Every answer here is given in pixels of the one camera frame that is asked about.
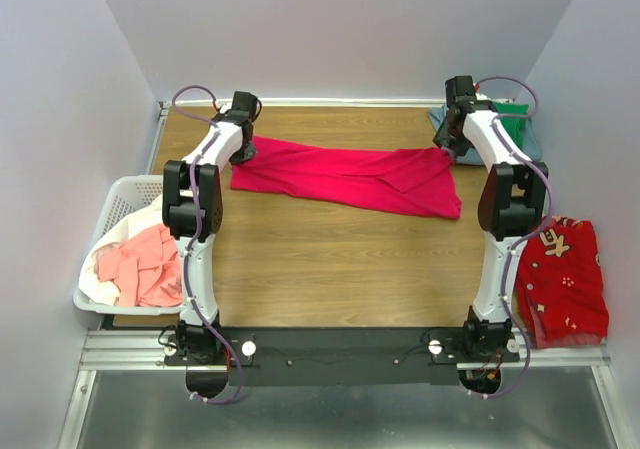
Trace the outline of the magenta t shirt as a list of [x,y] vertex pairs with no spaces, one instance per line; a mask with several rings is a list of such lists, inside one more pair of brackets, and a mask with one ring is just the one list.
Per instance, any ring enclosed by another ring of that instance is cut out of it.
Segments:
[[232,169],[230,187],[386,213],[457,220],[453,159],[430,147],[394,151],[323,148],[254,139],[257,155]]

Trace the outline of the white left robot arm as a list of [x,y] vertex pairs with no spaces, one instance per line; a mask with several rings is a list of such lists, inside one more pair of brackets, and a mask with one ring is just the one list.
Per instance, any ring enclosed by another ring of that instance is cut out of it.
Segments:
[[254,123],[262,103],[250,92],[237,91],[229,104],[205,118],[176,111],[207,124],[202,141],[180,160],[164,165],[162,222],[176,242],[181,268],[182,303],[176,329],[177,352],[201,364],[221,353],[238,361],[231,344],[215,328],[219,309],[213,289],[213,244],[223,219],[220,173],[256,155]]

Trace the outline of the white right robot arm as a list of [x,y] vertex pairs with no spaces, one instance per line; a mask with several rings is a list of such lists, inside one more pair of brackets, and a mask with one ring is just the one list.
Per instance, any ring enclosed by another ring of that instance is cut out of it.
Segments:
[[476,92],[469,75],[445,83],[447,113],[434,143],[456,156],[474,149],[488,171],[477,217],[485,235],[480,285],[459,328],[436,328],[429,349],[439,364],[484,362],[493,356],[515,361],[512,297],[522,252],[540,228],[548,168],[509,140],[494,103]]

